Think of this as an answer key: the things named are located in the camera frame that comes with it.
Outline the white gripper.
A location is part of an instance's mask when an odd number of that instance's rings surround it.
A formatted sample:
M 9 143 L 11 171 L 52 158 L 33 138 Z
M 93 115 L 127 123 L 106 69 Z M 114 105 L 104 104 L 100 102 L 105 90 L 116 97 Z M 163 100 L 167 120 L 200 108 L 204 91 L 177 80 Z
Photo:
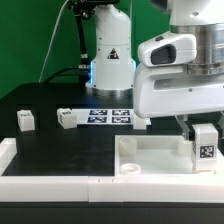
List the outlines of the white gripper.
M 224 73 L 191 76 L 185 66 L 147 68 L 135 72 L 133 108 L 140 118 L 176 116 L 185 140 L 194 141 L 195 131 L 187 114 L 224 110 Z M 217 123 L 224 137 L 224 111 Z

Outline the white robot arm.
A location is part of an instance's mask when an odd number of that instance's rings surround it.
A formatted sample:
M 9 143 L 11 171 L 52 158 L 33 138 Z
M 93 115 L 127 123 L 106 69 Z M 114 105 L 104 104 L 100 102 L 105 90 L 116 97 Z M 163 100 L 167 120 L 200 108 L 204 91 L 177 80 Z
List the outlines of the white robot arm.
M 140 118 L 224 111 L 224 0 L 150 0 L 170 15 L 167 32 L 130 54 L 130 21 L 98 3 L 97 54 L 86 87 L 102 95 L 133 91 Z

